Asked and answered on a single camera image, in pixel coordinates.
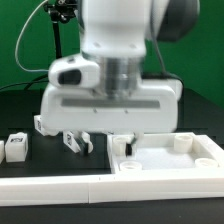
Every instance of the small white cube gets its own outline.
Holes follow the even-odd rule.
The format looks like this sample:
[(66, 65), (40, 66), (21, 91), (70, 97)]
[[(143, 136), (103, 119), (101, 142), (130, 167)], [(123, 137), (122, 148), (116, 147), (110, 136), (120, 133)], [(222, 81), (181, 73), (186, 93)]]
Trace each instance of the small white cube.
[(0, 141), (0, 164), (2, 163), (3, 159), (5, 158), (5, 147), (4, 142)]
[(24, 162), (28, 152), (28, 138), (25, 133), (12, 134), (5, 145), (6, 162)]
[[(64, 131), (63, 132), (63, 142), (67, 145), (73, 152), (78, 153), (81, 151), (80, 146), (76, 142), (75, 138), (78, 136), (72, 133), (71, 131)], [(88, 153), (93, 151), (93, 144), (90, 141), (90, 135), (86, 132), (81, 133), (81, 138), (84, 142), (88, 143)]]
[(63, 132), (63, 142), (67, 145), (74, 153), (80, 152), (80, 147), (75, 141), (75, 136), (71, 131)]
[(34, 127), (43, 136), (56, 136), (58, 134), (58, 131), (50, 131), (43, 128), (40, 115), (34, 116)]

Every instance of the black table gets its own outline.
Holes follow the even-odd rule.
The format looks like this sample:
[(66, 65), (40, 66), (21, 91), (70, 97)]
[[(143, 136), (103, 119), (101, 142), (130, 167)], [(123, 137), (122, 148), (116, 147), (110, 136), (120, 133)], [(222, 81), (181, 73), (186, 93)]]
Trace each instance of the black table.
[[(3, 162), (0, 178), (110, 173), (104, 135), (91, 136), (95, 145), (91, 157), (72, 158), (62, 136), (43, 137), (34, 130), (33, 116), (40, 113), (41, 97), (41, 91), (0, 93), (0, 139), (26, 132), (30, 145), (26, 163)], [(187, 131), (206, 134), (224, 148), (224, 110), (185, 89), (177, 132)], [(0, 223), (222, 223), (223, 206), (224, 198), (6, 207), (0, 208)]]

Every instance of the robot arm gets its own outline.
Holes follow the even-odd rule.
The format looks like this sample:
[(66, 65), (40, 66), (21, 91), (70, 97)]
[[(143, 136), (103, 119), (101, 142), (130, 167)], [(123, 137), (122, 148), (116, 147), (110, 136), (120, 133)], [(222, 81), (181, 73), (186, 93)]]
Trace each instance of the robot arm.
[[(43, 126), (58, 131), (172, 132), (182, 84), (141, 79), (145, 39), (179, 39), (196, 21), (198, 8), (197, 0), (79, 0), (81, 54), (50, 67)], [(185, 13), (175, 14), (170, 22), (172, 10)]]

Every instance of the white tray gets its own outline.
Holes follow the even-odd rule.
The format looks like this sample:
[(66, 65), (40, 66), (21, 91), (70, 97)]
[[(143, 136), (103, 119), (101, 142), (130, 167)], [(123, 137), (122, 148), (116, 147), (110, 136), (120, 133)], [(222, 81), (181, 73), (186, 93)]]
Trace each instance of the white tray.
[[(207, 136), (195, 136), (193, 152), (173, 152), (175, 134), (145, 135), (136, 157), (143, 170), (120, 171), (108, 136), (113, 174), (0, 179), (0, 206), (99, 203), (224, 197), (224, 152)], [(196, 158), (212, 158), (218, 168), (196, 168)]]

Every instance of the green backdrop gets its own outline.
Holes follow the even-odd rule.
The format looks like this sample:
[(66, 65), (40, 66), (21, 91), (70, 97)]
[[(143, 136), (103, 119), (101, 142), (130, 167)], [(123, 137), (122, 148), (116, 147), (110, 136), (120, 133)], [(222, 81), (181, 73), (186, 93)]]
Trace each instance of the green backdrop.
[[(17, 67), (14, 48), (20, 30), (40, 0), (1, 2), (0, 86), (30, 81), (40, 74)], [(224, 108), (224, 1), (201, 0), (201, 14), (194, 30), (175, 44), (160, 43), (167, 69), (179, 75), (185, 86)], [(63, 54), (79, 52), (75, 20), (60, 25)], [(146, 71), (158, 71), (159, 64), (147, 43)], [(54, 60), (54, 39), (49, 15), (40, 10), (28, 27), (20, 47), (20, 60), (28, 68), (48, 68)]]

